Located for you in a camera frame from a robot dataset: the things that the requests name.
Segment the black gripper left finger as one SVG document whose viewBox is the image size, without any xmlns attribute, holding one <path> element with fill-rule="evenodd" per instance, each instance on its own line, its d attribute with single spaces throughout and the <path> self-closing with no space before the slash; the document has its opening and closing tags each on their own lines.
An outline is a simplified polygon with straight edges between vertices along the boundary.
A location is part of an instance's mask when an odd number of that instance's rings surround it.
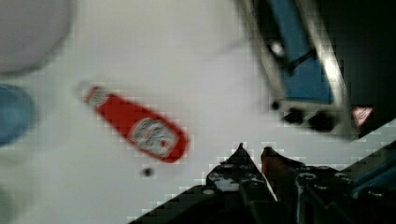
<svg viewBox="0 0 396 224">
<path fill-rule="evenodd" d="M 275 199 L 243 143 L 207 175 L 206 184 L 222 194 L 212 224 L 276 223 L 271 208 Z"/>
</svg>

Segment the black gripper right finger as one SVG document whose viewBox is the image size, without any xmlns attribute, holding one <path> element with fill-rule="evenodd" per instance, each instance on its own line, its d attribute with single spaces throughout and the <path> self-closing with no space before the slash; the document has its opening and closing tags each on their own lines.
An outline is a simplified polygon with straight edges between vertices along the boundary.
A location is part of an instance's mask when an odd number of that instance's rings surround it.
<svg viewBox="0 0 396 224">
<path fill-rule="evenodd" d="M 306 180 L 300 177 L 300 171 L 306 167 L 277 153 L 271 147 L 265 147 L 261 154 L 262 173 L 268 180 L 276 199 L 286 205 L 297 224 L 312 224 L 309 206 L 305 199 Z"/>
</svg>

